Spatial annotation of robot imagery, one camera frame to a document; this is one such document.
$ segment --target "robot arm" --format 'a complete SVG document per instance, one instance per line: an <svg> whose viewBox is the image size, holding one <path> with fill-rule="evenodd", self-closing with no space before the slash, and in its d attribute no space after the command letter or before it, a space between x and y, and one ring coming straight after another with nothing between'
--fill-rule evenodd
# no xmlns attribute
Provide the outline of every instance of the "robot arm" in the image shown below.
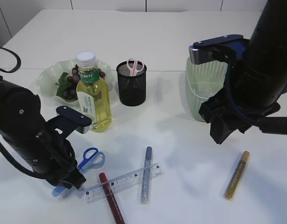
<svg viewBox="0 0 287 224"><path fill-rule="evenodd" d="M20 67L20 58L7 51L15 55L17 65L11 71L0 71L15 72ZM53 186L75 186L78 189L86 179L77 169L74 150L66 138L74 130L87 132L91 119L61 106L56 110L59 115L46 122L40 110L41 102L37 95L0 76L0 134L33 171L19 164L1 143L0 152L13 166L29 176L46 179Z"/></svg>
<svg viewBox="0 0 287 224"><path fill-rule="evenodd" d="M287 0L268 0L250 40L227 35L196 42L189 52L194 64L228 63L223 88L199 110L217 144L251 126L287 134L287 117L266 117L280 109L277 100L287 92Z"/></svg>

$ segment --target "marker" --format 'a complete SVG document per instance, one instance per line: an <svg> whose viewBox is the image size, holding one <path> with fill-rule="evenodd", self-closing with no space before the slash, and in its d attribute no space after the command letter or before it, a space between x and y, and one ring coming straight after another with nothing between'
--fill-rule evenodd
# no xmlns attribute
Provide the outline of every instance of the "marker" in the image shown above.
<svg viewBox="0 0 287 224"><path fill-rule="evenodd" d="M233 174L233 176L231 178L231 182L229 183L228 188L226 190L226 193L225 193L225 198L226 199L231 199L233 194L235 193L235 190L236 190L236 187L238 185L238 182L239 182L239 180L240 180L240 178L242 176L242 173L244 172L246 163L248 161L249 154L250 153L248 151L245 151L243 153L243 155L241 157L241 160L240 160L240 162L237 165L236 171L235 171L235 173Z"/></svg>
<svg viewBox="0 0 287 224"><path fill-rule="evenodd" d="M107 183L103 184L103 190L105 192L105 195L106 195L108 204L110 206L111 212L113 214L115 223L116 224L125 224L123 216L120 213L119 206L117 205L117 202L115 200L114 193L112 192L110 184L108 183L106 174L100 173L99 178L100 178L101 183L107 182Z"/></svg>
<svg viewBox="0 0 287 224"><path fill-rule="evenodd" d="M152 148L149 146L147 147L147 151L145 153L144 167L149 167L151 165L151 162L152 162ZM140 197L141 204L148 203L149 176L150 176L150 169L145 169L143 172L143 180L141 187L141 197Z"/></svg>

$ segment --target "basket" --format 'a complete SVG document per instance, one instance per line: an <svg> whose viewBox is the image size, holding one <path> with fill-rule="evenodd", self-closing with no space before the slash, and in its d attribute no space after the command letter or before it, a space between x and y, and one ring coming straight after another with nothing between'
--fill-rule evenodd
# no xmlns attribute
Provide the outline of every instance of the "basket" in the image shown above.
<svg viewBox="0 0 287 224"><path fill-rule="evenodd" d="M186 97L190 112L196 120L204 121L199 108L223 87L226 71L227 63L224 62L212 61L197 65L190 58L187 59Z"/></svg>

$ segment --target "blue scissors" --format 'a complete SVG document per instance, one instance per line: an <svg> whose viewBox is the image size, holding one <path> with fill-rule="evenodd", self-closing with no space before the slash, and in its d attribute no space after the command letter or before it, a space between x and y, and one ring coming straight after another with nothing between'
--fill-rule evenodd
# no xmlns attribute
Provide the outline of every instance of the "blue scissors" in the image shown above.
<svg viewBox="0 0 287 224"><path fill-rule="evenodd" d="M88 152L94 151L94 153L87 158L86 154L88 154ZM100 162L95 163L95 160L97 160L98 157L100 157L102 160ZM105 154L102 152L99 152L97 148L88 148L84 151L83 153L83 160L82 162L78 165L78 170L80 171L81 174L84 174L86 171L88 171L91 168L100 168L104 165L105 163ZM65 190L67 190L67 188L65 188L64 186L58 186L56 188L54 188L54 190L52 191L52 195L54 197L59 196L60 194L62 194Z"/></svg>

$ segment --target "red marker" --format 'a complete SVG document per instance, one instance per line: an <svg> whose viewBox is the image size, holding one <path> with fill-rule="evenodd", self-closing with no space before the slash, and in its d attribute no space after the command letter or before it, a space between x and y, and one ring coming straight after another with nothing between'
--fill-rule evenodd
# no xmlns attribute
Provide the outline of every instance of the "red marker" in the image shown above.
<svg viewBox="0 0 287 224"><path fill-rule="evenodd" d="M105 173L100 173L99 177L100 177L101 183L108 181ZM112 189L110 187L110 184L109 183L103 184L103 190L105 192L105 195L106 195L108 204L110 206L111 212L113 214L115 223L116 224L125 224L123 216L120 213L119 206L117 205L117 202L115 200L114 193L112 192Z"/></svg>

